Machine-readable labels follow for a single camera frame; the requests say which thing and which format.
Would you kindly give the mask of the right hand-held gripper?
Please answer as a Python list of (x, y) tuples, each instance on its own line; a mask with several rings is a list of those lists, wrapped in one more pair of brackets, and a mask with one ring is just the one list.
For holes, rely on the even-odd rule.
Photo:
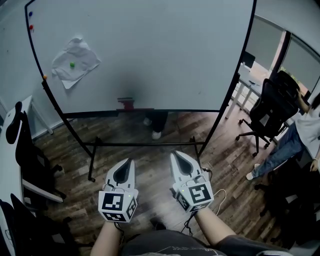
[(186, 213), (197, 212), (212, 203), (214, 196), (209, 175), (201, 173), (200, 165), (195, 159), (182, 151), (172, 151), (170, 168), (174, 180), (171, 189), (173, 198)]

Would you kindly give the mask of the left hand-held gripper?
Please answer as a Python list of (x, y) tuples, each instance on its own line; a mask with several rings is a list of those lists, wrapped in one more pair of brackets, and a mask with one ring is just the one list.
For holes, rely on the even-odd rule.
[(98, 194), (98, 211), (108, 222), (129, 223), (138, 206), (135, 161), (126, 158), (114, 165)]

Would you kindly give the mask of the black-framed whiteboard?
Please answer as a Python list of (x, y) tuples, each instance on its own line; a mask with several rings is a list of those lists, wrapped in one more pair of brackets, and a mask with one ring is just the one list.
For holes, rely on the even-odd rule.
[[(240, 78), (256, 5), (257, 0), (29, 0), (24, 16), (42, 87), (93, 160), (98, 147), (112, 143), (83, 141), (71, 119), (167, 111), (213, 112), (220, 121)], [(52, 62), (73, 38), (82, 38), (101, 63), (65, 89)], [(134, 99), (133, 110), (118, 102), (127, 97)]]

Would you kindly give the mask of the white paper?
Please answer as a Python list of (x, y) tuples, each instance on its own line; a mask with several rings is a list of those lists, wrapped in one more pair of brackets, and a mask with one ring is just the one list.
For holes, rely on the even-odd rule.
[(89, 45), (82, 38), (75, 37), (54, 58), (51, 71), (68, 90), (100, 63)]

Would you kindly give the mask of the person's right forearm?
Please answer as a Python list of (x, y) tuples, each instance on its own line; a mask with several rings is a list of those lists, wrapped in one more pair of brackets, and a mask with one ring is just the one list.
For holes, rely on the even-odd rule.
[(211, 246), (217, 245), (229, 236), (236, 235), (236, 233), (208, 207), (199, 210), (195, 214), (195, 219)]

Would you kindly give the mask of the person's left forearm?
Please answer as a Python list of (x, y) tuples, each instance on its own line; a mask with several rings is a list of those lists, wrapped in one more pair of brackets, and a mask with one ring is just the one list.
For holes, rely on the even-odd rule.
[(106, 221), (91, 249), (90, 256), (118, 256), (122, 232), (114, 222)]

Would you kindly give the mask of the red whiteboard eraser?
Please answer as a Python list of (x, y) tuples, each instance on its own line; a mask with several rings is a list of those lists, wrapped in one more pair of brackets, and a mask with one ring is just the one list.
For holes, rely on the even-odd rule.
[(132, 97), (121, 97), (118, 98), (117, 101), (123, 105), (123, 109), (126, 111), (134, 110), (134, 102), (135, 100)]

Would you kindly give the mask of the person's black shoe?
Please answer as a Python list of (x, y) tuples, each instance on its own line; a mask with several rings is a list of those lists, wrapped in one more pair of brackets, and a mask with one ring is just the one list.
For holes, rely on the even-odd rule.
[(152, 224), (155, 231), (161, 231), (166, 230), (166, 226), (156, 217), (152, 218), (150, 220), (150, 223)]

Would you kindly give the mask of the person's dark shirt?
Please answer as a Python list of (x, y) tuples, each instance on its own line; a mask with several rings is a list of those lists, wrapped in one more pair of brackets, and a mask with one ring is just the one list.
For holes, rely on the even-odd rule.
[(286, 249), (230, 235), (216, 245), (173, 230), (144, 233), (128, 241), (120, 256), (293, 256)]

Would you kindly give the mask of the black office chair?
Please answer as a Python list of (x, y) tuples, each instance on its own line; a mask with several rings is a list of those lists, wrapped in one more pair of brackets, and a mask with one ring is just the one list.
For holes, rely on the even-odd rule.
[(34, 216), (17, 198), (0, 199), (16, 256), (78, 256), (69, 228), (47, 216)]
[(15, 146), (15, 160), (22, 175), (22, 189), (27, 194), (42, 196), (48, 200), (62, 203), (66, 195), (56, 189), (55, 173), (63, 170), (62, 166), (51, 166), (49, 159), (34, 145), (29, 120), (23, 103), (17, 102), (14, 116), (5, 131), (9, 144)]
[(267, 175), (268, 184), (256, 184), (255, 190), (264, 192), (267, 212), (280, 226), (280, 233), (270, 239), (271, 243), (281, 242), (282, 247), (290, 249), (294, 244), (302, 245), (320, 239), (320, 173), (310, 171), (311, 163), (299, 166), (289, 159)]
[(268, 148), (270, 141), (284, 129), (284, 123), (298, 112), (298, 89), (296, 81), (283, 70), (273, 79), (264, 79), (261, 95), (249, 112), (250, 122), (245, 119), (238, 122), (239, 125), (245, 123), (251, 131), (235, 138), (238, 141), (240, 137), (255, 137), (253, 157), (259, 153), (259, 139), (264, 140), (264, 148)]

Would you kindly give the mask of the white desk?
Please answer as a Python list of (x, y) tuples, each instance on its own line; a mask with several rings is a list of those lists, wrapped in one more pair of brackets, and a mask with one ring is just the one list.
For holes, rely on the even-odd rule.
[[(16, 162), (17, 143), (9, 144), (6, 139), (6, 130), (15, 117), (16, 110), (12, 108), (7, 112), (0, 133), (0, 200), (11, 204), (11, 194), (22, 200), (23, 185), (20, 166)], [(15, 256), (12, 241), (9, 239), (9, 228), (5, 215), (0, 207), (0, 238), (4, 239), (4, 248), (8, 255)]]
[(231, 116), (236, 106), (239, 106), (241, 111), (249, 113), (261, 96), (263, 81), (270, 72), (256, 69), (255, 66), (258, 65), (255, 63), (252, 68), (247, 67), (244, 63), (240, 65), (238, 70), (240, 77), (231, 94), (231, 101), (225, 115), (226, 119)]

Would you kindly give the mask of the black monitor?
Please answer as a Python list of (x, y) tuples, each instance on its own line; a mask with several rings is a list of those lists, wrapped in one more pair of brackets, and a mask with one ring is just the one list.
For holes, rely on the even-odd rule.
[(256, 59), (256, 57), (254, 55), (252, 55), (249, 52), (245, 51), (243, 56), (242, 56), (241, 63), (251, 69), (253, 64), (254, 64), (254, 62), (255, 62), (255, 59)]

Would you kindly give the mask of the grey roller blind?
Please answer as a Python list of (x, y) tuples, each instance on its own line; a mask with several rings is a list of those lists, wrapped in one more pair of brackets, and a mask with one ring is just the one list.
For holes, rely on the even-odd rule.
[(294, 36), (290, 39), (281, 68), (312, 93), (320, 78), (320, 56)]
[(255, 62), (269, 70), (283, 31), (280, 26), (255, 15), (245, 51), (255, 57)]

